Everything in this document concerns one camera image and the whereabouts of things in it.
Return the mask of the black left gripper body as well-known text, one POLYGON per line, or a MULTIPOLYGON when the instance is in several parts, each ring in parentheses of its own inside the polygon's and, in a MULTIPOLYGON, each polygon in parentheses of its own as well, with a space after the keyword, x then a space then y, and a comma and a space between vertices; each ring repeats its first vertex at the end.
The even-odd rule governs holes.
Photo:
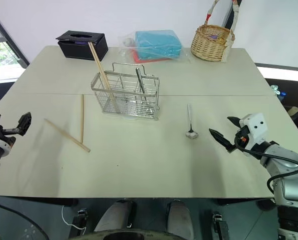
POLYGON ((8 136, 16 135, 18 133, 19 130, 17 128, 3 129, 3 127, 0 125, 0 140, 3 141, 3 143, 5 143, 6 145, 10 146, 11 148, 16 142, 16 138, 14 136, 8 136))

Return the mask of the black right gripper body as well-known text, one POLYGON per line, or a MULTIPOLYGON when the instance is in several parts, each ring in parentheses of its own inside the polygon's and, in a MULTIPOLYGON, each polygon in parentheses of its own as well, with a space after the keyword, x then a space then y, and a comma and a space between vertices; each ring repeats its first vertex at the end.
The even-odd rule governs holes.
POLYGON ((234 144, 237 149, 241 151, 246 150, 246 146, 249 142, 249 136, 248 136, 249 133, 250 133, 249 128, 246 125, 237 131, 234 138, 234 144))

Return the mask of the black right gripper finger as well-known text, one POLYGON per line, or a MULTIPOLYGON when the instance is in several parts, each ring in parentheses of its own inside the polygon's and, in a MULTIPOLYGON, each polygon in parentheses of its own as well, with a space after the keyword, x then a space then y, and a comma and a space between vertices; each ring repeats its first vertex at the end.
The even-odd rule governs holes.
POLYGON ((221 133, 219 133, 218 131, 214 130, 214 129, 209 129, 210 134, 212 135, 212 137, 219 143, 221 144, 223 147, 225 147, 225 149, 231 153, 234 150, 236 150, 236 146, 231 144, 229 140, 227 140, 221 133))
POLYGON ((236 127, 240 128, 240 118, 235 116, 228 116, 227 119, 231 121, 236 127))

